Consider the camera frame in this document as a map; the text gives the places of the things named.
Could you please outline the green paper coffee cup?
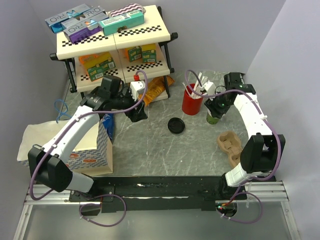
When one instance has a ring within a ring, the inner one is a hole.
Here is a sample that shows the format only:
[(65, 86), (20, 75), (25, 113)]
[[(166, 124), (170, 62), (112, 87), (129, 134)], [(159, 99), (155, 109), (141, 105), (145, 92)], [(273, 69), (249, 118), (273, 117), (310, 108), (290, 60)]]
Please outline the green paper coffee cup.
[(207, 112), (207, 115), (206, 115), (206, 121), (210, 124), (210, 125), (215, 125), (217, 124), (220, 119), (222, 117), (220, 115), (216, 115), (216, 114), (211, 114), (210, 111)]

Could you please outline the brown pulp cup carrier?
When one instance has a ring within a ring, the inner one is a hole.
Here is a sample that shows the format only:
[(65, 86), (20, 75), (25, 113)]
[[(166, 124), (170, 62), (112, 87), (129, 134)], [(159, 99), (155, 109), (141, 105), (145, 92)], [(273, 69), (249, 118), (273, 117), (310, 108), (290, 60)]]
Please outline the brown pulp cup carrier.
[(228, 158), (228, 163), (234, 169), (240, 163), (242, 142), (234, 131), (225, 131), (216, 139), (217, 145)]

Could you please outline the black coffee cup lid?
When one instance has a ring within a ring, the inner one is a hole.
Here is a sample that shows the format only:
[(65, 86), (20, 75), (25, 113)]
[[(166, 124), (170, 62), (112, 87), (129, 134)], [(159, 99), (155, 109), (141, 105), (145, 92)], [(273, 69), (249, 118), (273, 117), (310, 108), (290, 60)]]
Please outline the black coffee cup lid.
[(186, 126), (181, 118), (173, 117), (168, 121), (167, 127), (172, 134), (181, 134)]

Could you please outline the paper takeout bag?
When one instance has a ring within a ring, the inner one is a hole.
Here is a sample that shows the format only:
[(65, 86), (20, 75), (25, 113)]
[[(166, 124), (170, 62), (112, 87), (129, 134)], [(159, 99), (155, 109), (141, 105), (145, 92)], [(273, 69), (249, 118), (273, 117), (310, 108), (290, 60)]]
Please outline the paper takeout bag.
[[(17, 162), (28, 167), (28, 152), (34, 144), (43, 146), (51, 140), (67, 123), (48, 121), (30, 124), (23, 133), (17, 154)], [(111, 174), (113, 172), (113, 145), (100, 120), (76, 145), (66, 162), (66, 166), (78, 173), (89, 176)]]

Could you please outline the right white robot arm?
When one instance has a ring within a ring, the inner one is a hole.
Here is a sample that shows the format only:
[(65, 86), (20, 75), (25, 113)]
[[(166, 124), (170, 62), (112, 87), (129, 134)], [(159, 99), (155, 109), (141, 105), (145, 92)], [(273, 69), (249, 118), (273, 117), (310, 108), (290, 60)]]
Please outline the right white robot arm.
[(234, 106), (245, 125), (248, 141), (239, 155), (239, 163), (225, 174), (225, 183), (218, 187), (223, 199), (230, 199), (236, 193), (236, 187), (267, 173), (262, 178), (270, 179), (279, 167), (286, 139), (277, 134), (263, 113), (255, 88), (243, 82), (243, 75), (230, 72), (224, 76), (224, 92), (215, 92), (211, 81), (202, 87), (208, 99), (205, 106), (209, 115), (218, 122)]

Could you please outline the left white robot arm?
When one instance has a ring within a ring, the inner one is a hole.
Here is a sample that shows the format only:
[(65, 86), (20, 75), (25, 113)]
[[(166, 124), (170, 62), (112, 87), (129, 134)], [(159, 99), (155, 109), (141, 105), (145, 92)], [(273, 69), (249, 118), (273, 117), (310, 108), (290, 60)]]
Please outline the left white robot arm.
[(104, 76), (101, 84), (81, 100), (71, 119), (49, 142), (29, 150), (30, 182), (39, 182), (56, 192), (79, 191), (87, 201), (95, 200), (99, 188), (94, 185), (94, 179), (72, 171), (67, 161), (80, 140), (104, 115), (124, 113), (133, 123), (147, 119), (143, 101), (147, 90), (146, 76), (128, 86), (119, 77)]

